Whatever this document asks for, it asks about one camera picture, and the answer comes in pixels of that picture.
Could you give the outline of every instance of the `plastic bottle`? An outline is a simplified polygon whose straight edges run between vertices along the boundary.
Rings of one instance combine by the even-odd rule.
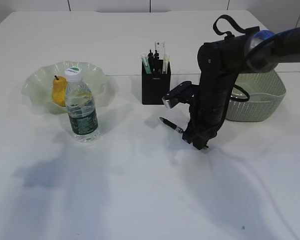
[[[68,82],[65,106],[69,115],[72,135],[80,142],[89,142],[99,136],[94,97],[83,81],[82,70],[70,67],[65,71]]]

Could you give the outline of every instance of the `green basket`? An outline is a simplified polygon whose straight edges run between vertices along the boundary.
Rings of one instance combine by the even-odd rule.
[[[236,85],[249,93],[250,100],[242,103],[230,100],[226,114],[230,121],[264,121],[275,112],[286,94],[286,88],[275,71],[240,74]],[[240,98],[243,94],[234,88],[232,96]]]

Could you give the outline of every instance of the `white bottle cap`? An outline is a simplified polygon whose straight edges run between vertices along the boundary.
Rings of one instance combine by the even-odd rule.
[[[83,79],[83,73],[81,69],[77,67],[70,67],[67,70],[65,70],[65,78],[67,82],[77,82]]]

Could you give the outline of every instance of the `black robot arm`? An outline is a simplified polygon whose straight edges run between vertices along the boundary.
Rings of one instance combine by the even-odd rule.
[[[220,18],[230,20],[237,30],[231,17]],[[216,23],[214,29],[223,34]],[[162,98],[168,108],[181,102],[190,105],[190,121],[182,138],[199,150],[207,147],[221,128],[239,73],[265,73],[281,62],[300,62],[300,28],[279,34],[259,31],[257,27],[242,30],[242,36],[226,32],[224,40],[204,43],[198,52],[199,85],[183,82]]]

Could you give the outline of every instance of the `black pen holder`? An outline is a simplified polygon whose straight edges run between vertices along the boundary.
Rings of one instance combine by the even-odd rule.
[[[159,60],[162,69],[163,60]],[[162,97],[170,91],[171,68],[168,65],[167,74],[147,74],[142,64],[142,104],[163,105]]]

